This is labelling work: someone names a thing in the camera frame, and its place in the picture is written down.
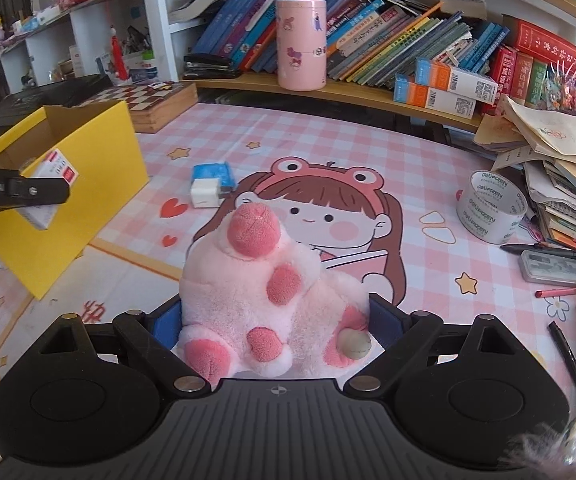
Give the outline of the small white red box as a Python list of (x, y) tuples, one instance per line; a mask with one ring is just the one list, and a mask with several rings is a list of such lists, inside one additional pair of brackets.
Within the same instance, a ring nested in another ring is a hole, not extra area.
[(70, 196), (70, 190), (79, 177), (67, 157), (58, 148), (48, 152), (31, 177), (28, 177), (28, 192), (20, 214), (28, 220), (35, 229), (47, 230), (54, 220), (58, 208)]

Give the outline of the pink plush pig toy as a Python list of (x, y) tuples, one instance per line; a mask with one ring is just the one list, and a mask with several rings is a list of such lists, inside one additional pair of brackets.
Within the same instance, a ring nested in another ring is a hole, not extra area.
[(211, 385), (242, 372), (340, 377), (372, 350), (364, 285), (324, 268), (261, 203), (192, 245), (180, 298), (176, 353)]

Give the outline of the yellow cardboard box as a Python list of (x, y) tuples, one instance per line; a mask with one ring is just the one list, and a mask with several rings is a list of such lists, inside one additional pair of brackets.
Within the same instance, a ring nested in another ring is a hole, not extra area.
[(147, 181), (125, 102), (39, 108), (0, 136), (0, 260), (42, 298)]

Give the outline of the red pen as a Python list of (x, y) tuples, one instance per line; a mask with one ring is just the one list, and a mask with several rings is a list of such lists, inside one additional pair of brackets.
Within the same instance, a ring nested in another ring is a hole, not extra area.
[(576, 287), (537, 290), (535, 292), (534, 296), (536, 298), (555, 298), (555, 297), (576, 296)]

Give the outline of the white charger cube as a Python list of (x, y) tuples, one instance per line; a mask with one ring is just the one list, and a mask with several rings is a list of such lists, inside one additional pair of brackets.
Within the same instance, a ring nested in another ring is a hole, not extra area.
[(191, 188), (190, 199), (196, 209), (218, 208), (222, 202), (219, 188)]

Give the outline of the pink cartoon table mat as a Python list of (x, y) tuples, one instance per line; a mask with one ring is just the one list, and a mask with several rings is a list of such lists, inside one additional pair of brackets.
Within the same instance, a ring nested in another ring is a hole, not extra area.
[(515, 257), (468, 233), (456, 202), (481, 157), (405, 134), (300, 114), (198, 104), (139, 137), (148, 183), (99, 229), (43, 299), (0, 261), (0, 376), (64, 312), (105, 322), (177, 291), (195, 237), (215, 222), (190, 203), (192, 167), (228, 162), (241, 200), (268, 203), (289, 234), (407, 311), (451, 323), (500, 318), (565, 391), (547, 333), (576, 355), (576, 297), (535, 297)]

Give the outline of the grey pencil case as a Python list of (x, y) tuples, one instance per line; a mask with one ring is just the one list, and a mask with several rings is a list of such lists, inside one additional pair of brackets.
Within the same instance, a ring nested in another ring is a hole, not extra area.
[(576, 259), (525, 250), (519, 256), (519, 267), (529, 283), (576, 286)]

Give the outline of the blue eraser toy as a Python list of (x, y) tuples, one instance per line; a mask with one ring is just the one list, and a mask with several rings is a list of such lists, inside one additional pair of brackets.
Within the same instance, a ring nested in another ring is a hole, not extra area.
[(226, 191), (233, 191), (238, 185), (228, 162), (207, 162), (193, 166), (190, 183), (194, 183), (198, 179), (218, 179), (220, 189)]

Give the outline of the wooden chess board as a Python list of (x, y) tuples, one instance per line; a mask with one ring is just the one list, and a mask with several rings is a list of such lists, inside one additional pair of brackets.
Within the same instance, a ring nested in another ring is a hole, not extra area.
[(111, 101), (126, 103), (136, 132), (157, 133), (198, 103), (198, 91), (187, 81), (133, 84), (102, 90), (84, 105)]

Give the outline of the orange white medicine box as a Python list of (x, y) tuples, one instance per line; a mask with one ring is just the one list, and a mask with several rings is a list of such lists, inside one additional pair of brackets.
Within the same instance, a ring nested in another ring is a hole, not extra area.
[(497, 98), (498, 84), (488, 76), (426, 58), (416, 60), (415, 82), (490, 105)]
[(395, 102), (436, 110), (444, 114), (471, 119), (476, 101), (466, 96), (416, 84), (410, 78), (395, 77), (393, 99)]

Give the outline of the stack of papers and books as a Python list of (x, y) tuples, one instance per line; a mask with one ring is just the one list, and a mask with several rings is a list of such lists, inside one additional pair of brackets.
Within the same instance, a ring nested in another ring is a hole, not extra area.
[(494, 152), (493, 170), (520, 166), (542, 245), (576, 254), (576, 116), (535, 110), (503, 96), (474, 143)]

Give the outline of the orange white medicine box upper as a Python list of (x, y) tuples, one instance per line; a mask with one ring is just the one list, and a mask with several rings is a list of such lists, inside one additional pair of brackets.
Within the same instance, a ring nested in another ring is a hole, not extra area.
[(488, 76), (426, 58), (416, 60), (415, 82), (490, 105), (497, 98), (498, 84)]

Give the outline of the row of books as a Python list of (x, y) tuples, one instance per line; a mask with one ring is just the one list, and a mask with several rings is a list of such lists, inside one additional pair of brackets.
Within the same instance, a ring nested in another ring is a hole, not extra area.
[[(189, 54), (229, 58), (241, 73), (277, 72), (278, 0), (218, 0), (215, 14)], [(392, 88), (426, 58), (489, 73), (509, 29), (466, 13), (463, 2), (325, 0), (326, 74), (332, 80)]]

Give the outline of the red dictionary book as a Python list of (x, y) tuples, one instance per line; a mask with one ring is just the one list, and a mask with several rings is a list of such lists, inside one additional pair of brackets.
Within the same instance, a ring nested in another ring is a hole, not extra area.
[(576, 76), (576, 46), (538, 25), (504, 14), (503, 25), (509, 29), (506, 42), (535, 60), (562, 70), (572, 69)]

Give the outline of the grey duct tape roll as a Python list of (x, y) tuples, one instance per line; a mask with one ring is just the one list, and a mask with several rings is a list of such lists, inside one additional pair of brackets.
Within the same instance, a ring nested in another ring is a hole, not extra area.
[(489, 171), (474, 172), (456, 204), (463, 227), (492, 245), (508, 243), (527, 211), (523, 192), (511, 180)]

